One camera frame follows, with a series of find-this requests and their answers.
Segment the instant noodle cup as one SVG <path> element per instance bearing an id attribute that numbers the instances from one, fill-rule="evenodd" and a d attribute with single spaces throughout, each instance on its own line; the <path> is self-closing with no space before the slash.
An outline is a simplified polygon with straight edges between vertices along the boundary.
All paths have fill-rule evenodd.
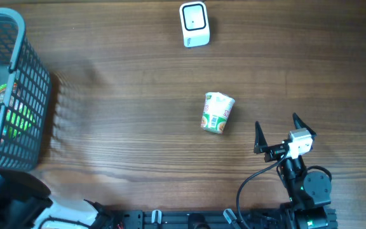
<path id="1" fill-rule="evenodd" d="M 207 92 L 201 117 L 201 128 L 222 134 L 235 100 L 220 92 Z"/>

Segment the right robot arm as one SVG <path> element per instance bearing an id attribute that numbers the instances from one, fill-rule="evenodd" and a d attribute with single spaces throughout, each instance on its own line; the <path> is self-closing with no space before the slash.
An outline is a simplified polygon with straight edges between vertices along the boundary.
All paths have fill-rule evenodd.
<path id="1" fill-rule="evenodd" d="M 318 165 L 307 167 L 302 156 L 313 149 L 316 132 L 297 114 L 292 115 L 295 129 L 288 138 L 269 145 L 259 122 L 255 123 L 254 153 L 274 162 L 289 202 L 280 206 L 285 228 L 337 228 L 337 216 L 331 204 L 332 174 Z"/>

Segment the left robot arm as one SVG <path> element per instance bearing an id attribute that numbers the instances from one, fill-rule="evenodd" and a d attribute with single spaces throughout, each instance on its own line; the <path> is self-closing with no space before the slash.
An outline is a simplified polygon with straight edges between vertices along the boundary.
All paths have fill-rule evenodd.
<path id="1" fill-rule="evenodd" d="M 3 228 L 114 228 L 114 215 L 98 202 L 54 196 L 29 173 L 0 170 Z"/>

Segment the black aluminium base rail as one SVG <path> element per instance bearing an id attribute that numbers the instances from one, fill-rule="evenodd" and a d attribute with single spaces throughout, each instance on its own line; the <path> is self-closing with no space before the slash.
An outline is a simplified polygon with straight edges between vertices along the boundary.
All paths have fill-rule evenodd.
<path id="1" fill-rule="evenodd" d="M 291 209 L 251 209 L 240 218 L 225 211 L 115 211 L 111 228 L 317 228 L 337 229 L 336 211 L 319 208 L 306 211 Z"/>

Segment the grey plastic shopping basket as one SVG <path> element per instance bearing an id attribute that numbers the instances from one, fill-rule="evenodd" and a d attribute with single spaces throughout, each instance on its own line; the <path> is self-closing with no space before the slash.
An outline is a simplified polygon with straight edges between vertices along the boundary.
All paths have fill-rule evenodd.
<path id="1" fill-rule="evenodd" d="M 25 21 L 15 10 L 0 8 L 0 86 L 7 84 L 0 111 L 0 169 L 30 171 L 36 167 L 50 92 L 51 78 L 26 36 Z M 36 123 L 15 138 L 3 134 L 10 99 L 22 102 Z"/>

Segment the white barcode scanner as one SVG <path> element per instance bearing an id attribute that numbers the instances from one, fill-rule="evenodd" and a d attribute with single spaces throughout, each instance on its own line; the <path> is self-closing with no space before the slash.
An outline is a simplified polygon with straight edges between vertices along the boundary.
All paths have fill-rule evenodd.
<path id="1" fill-rule="evenodd" d="M 210 42 L 207 7 L 202 1 L 184 3 L 179 8 L 184 46 L 193 48 Z"/>

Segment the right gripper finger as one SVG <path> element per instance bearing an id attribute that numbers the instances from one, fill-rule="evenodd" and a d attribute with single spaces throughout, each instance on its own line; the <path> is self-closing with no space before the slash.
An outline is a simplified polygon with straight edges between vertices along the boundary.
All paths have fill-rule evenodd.
<path id="1" fill-rule="evenodd" d="M 305 128 L 310 134 L 311 137 L 314 139 L 316 137 L 316 132 L 310 128 L 307 124 L 305 124 L 300 117 L 297 115 L 297 113 L 292 114 L 293 122 L 296 129 Z"/>
<path id="2" fill-rule="evenodd" d="M 261 125 L 259 122 L 255 122 L 255 143 L 254 143 L 254 153 L 260 154 L 265 153 L 268 144 L 266 142 L 266 138 L 264 137 L 264 133 L 261 129 Z"/>

